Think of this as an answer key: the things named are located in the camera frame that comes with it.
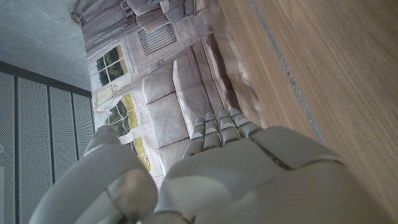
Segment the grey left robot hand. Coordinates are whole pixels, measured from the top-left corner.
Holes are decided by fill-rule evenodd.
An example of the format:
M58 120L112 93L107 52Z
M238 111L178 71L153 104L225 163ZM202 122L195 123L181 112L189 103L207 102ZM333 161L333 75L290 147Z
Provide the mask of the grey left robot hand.
M160 187L114 128L45 194L31 223L392 223L341 157L236 108L198 118Z

